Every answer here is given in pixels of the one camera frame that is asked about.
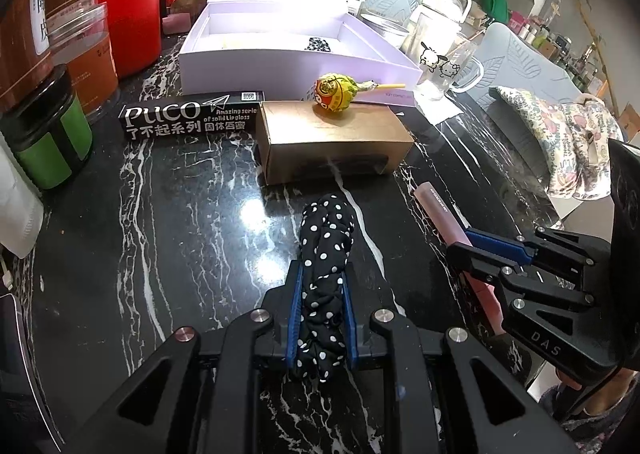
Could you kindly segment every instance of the black marble countertop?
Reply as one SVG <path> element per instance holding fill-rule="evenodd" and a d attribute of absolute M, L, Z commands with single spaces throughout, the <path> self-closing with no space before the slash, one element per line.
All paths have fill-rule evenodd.
<path fill-rule="evenodd" d="M 178 94 L 183 39 L 121 84 L 122 100 Z M 30 350 L 50 412 L 68 437 L 174 329 L 227 325 L 284 282 L 303 208 L 325 193 L 358 215 L 350 260 L 423 328 L 487 335 L 445 245 L 412 196 L 430 181 L 458 218 L 507 237 L 558 222 L 522 159 L 466 95 L 463 114 L 432 126 L 397 112 L 416 144 L 389 176 L 262 185 L 245 132 L 124 141 L 117 110 L 93 126 L 84 169 L 46 196 L 36 248 L 15 264 Z M 497 355 L 526 377 L 518 345 Z M 316 382 L 272 376 L 260 396 L 263 452 L 380 452 L 380 373 Z"/>

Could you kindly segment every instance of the mug handle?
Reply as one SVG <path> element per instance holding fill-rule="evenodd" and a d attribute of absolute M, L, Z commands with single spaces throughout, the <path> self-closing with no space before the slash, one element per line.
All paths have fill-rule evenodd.
<path fill-rule="evenodd" d="M 459 88 L 455 86 L 449 86 L 449 89 L 454 93 L 464 93 L 466 91 L 469 91 L 469 89 L 477 86 L 478 82 L 482 80 L 482 77 L 484 76 L 484 66 L 476 57 L 471 57 L 471 62 L 475 63 L 478 66 L 478 76 L 465 86 Z"/>

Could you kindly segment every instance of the cardboard box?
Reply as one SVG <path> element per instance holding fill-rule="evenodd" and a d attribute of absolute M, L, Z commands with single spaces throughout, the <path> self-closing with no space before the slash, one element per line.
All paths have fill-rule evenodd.
<path fill-rule="evenodd" d="M 538 52 L 540 53 L 540 55 L 549 60 L 552 60 L 559 51 L 560 48 L 550 40 L 545 40 L 538 48 Z"/>
<path fill-rule="evenodd" d="M 351 104 L 329 113 L 314 102 L 263 102 L 255 137 L 268 185 L 393 172 L 414 144 L 387 106 Z"/>
<path fill-rule="evenodd" d="M 255 129 L 261 91 L 157 98 L 125 104 L 118 119 L 128 140 Z"/>
<path fill-rule="evenodd" d="M 626 131 L 628 141 L 631 141 L 636 133 L 640 131 L 640 114 L 636 112 L 631 104 L 627 104 L 625 110 L 620 114 L 618 123 Z"/>

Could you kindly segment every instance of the black polka dot scrunchie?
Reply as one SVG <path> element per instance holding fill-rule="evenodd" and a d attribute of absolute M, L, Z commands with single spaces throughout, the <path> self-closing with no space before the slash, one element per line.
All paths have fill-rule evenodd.
<path fill-rule="evenodd" d="M 344 267 L 353 244 L 351 206 L 326 195 L 302 212 L 302 314 L 294 365 L 299 377 L 327 381 L 346 356 L 342 323 Z"/>

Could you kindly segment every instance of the white box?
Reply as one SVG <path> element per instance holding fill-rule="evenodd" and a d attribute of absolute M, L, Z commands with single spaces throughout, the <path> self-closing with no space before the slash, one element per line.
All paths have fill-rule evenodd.
<path fill-rule="evenodd" d="M 331 52 L 306 50 L 309 37 Z M 264 91 L 267 100 L 300 100 L 325 73 L 415 88 L 422 71 L 349 14 L 338 18 L 263 2 L 209 3 L 180 50 L 185 94 Z"/>

